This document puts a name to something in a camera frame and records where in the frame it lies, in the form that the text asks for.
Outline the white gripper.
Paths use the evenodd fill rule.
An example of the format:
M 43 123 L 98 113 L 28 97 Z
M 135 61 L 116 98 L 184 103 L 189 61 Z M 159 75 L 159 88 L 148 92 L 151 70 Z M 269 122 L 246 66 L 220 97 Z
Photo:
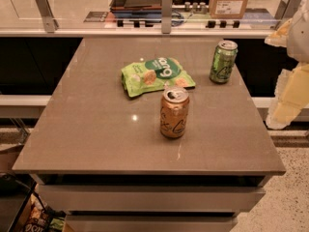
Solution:
M 291 71 L 283 69 L 277 79 L 266 124 L 270 129 L 281 130 L 309 104 L 309 1 L 297 10 L 293 18 L 267 36 L 265 43 L 287 47 L 288 55 L 302 62 Z

